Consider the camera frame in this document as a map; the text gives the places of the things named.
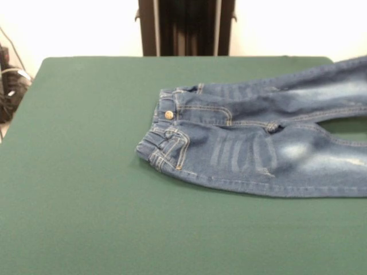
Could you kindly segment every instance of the blue denim jeans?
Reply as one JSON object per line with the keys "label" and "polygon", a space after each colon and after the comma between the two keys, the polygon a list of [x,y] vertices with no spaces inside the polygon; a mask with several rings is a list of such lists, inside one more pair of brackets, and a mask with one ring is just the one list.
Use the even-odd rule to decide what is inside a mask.
{"label": "blue denim jeans", "polygon": [[205,187],[273,197],[367,196],[367,142],[320,121],[367,115],[367,57],[239,84],[161,90],[138,155]]}

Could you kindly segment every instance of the elastic waistband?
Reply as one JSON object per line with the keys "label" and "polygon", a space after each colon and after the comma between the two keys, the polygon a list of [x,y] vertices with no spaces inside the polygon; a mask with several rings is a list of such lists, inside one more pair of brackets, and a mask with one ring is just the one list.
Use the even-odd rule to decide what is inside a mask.
{"label": "elastic waistband", "polygon": [[159,102],[154,110],[151,128],[136,147],[136,153],[146,161],[149,161],[151,154],[160,148],[161,144],[167,139],[167,130],[175,124],[177,110],[174,96],[176,91],[161,90]]}

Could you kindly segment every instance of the green table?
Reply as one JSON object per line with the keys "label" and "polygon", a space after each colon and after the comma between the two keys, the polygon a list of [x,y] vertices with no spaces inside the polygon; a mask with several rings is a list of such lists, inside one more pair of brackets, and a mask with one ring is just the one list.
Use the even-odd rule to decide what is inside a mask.
{"label": "green table", "polygon": [[[0,274],[367,274],[367,199],[197,187],[134,152],[158,91],[326,58],[49,58],[0,146]],[[325,124],[367,140],[362,120]]]}

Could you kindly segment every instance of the seam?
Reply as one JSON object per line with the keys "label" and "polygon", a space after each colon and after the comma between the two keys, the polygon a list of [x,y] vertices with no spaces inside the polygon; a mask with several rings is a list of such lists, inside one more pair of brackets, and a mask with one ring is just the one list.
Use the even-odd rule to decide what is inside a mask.
{"label": "seam", "polygon": [[183,139],[185,139],[185,145],[182,147],[181,152],[179,153],[178,162],[177,162],[177,168],[181,169],[186,159],[186,153],[188,151],[189,144],[190,144],[190,137],[183,132],[179,132],[179,134],[181,134],[183,136]]}
{"label": "seam", "polygon": [[313,119],[316,117],[322,117],[322,116],[327,116],[327,115],[336,115],[340,113],[348,114],[348,113],[353,113],[353,112],[358,112],[358,111],[359,112],[367,111],[367,107],[341,108],[341,109],[334,109],[331,111],[318,111],[318,112],[314,112],[308,115],[300,115],[300,116],[292,117],[290,119],[283,119],[282,121],[302,121],[302,120],[308,120],[308,119]]}
{"label": "seam", "polygon": [[[175,166],[175,165],[173,165],[171,162],[169,162],[167,159],[164,159],[164,160],[163,160],[163,162],[167,163],[167,164],[168,164],[169,166],[171,166],[173,169],[177,170],[177,169],[176,169],[176,166]],[[196,174],[196,173],[194,173],[194,172],[190,172],[190,171],[188,171],[188,170],[179,170],[179,171],[184,171],[185,173],[188,173],[188,174],[190,174],[190,175],[192,175],[192,176],[198,176],[198,174]]]}
{"label": "seam", "polygon": [[201,95],[202,94],[202,89],[204,88],[204,83],[199,83],[198,87],[197,87],[197,94]]}
{"label": "seam", "polygon": [[233,121],[231,125],[226,124],[211,124],[213,126],[261,126],[268,127],[271,123],[260,122],[260,121],[251,121],[251,120],[242,120],[242,121]]}
{"label": "seam", "polygon": [[232,125],[232,113],[230,112],[229,109],[225,108],[225,107],[218,107],[218,106],[202,106],[202,105],[178,105],[177,104],[177,109],[193,109],[193,110],[205,110],[205,111],[220,111],[220,112],[224,112],[225,115],[227,116],[228,120],[227,120],[227,126]]}
{"label": "seam", "polygon": [[336,143],[336,144],[346,145],[346,146],[355,146],[355,147],[367,147],[367,143],[364,143],[364,142],[351,142],[351,141],[348,141],[348,140],[341,140],[341,139],[338,139],[336,137],[333,137],[327,131],[319,129],[316,126],[312,126],[312,125],[293,125],[293,126],[295,128],[303,128],[303,129],[308,129],[308,130],[311,130],[311,131],[314,131],[314,132],[318,132],[322,136],[326,137],[331,142]]}
{"label": "seam", "polygon": [[188,173],[190,176],[195,176],[198,178],[205,178],[205,179],[210,179],[210,180],[218,180],[218,181],[222,181],[222,182],[238,182],[238,183],[249,183],[249,184],[254,184],[254,185],[261,185],[264,187],[273,187],[273,188],[278,188],[278,189],[289,189],[289,188],[298,188],[298,189],[351,189],[351,190],[359,190],[359,189],[367,189],[367,186],[365,187],[348,187],[348,186],[281,186],[281,185],[275,185],[275,184],[271,184],[271,183],[262,183],[262,182],[249,182],[246,180],[232,180],[232,179],[220,179],[220,178],[215,178],[212,176],[203,176],[203,175],[198,175],[195,173],[192,173],[190,171],[186,171],[186,170],[179,170],[180,172],[185,172]]}
{"label": "seam", "polygon": [[176,142],[172,145],[172,147],[168,150],[168,152],[167,152],[167,153],[165,153],[165,154],[163,154],[163,157],[164,157],[164,158],[165,158],[165,157],[167,157],[167,156],[168,156],[168,154],[172,152],[173,148],[174,148],[174,147],[176,147],[176,145],[177,145],[177,144],[179,143],[179,141],[180,141],[180,140],[179,140],[178,138],[176,138],[176,137],[174,137],[174,138],[172,138],[172,139],[177,139],[177,140],[176,140]]}

